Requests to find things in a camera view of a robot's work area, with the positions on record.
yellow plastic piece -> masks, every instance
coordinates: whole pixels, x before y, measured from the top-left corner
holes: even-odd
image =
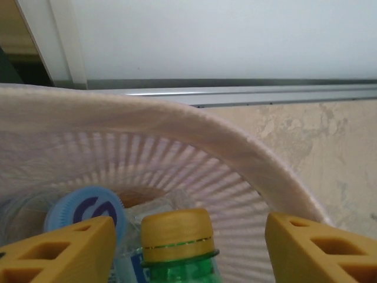
[[[277,283],[377,283],[377,241],[270,213],[265,231]]]
[[[0,283],[105,283],[116,245],[109,216],[0,247]]]
[[[141,222],[141,244],[146,262],[174,261],[213,252],[210,215],[203,208],[194,208],[147,216]]]

yellow bottle cap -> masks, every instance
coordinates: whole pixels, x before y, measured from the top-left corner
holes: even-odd
[[[141,222],[146,262],[175,261],[214,251],[213,229],[203,208],[147,216]]]

white wall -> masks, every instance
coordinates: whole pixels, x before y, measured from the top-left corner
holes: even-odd
[[[374,0],[75,0],[70,5],[88,80],[377,78]]]

bottle cap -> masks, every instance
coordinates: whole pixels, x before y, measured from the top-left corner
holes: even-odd
[[[146,216],[141,222],[145,262],[192,258],[214,251],[213,228],[203,208]]]
[[[112,217],[117,243],[121,243],[127,227],[123,204],[113,191],[99,186],[84,187],[60,199],[45,218],[44,232],[101,215]]]

green plastic bottle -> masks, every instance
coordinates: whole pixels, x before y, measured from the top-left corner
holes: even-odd
[[[221,283],[213,229],[205,209],[147,216],[141,223],[143,267],[150,283]]]

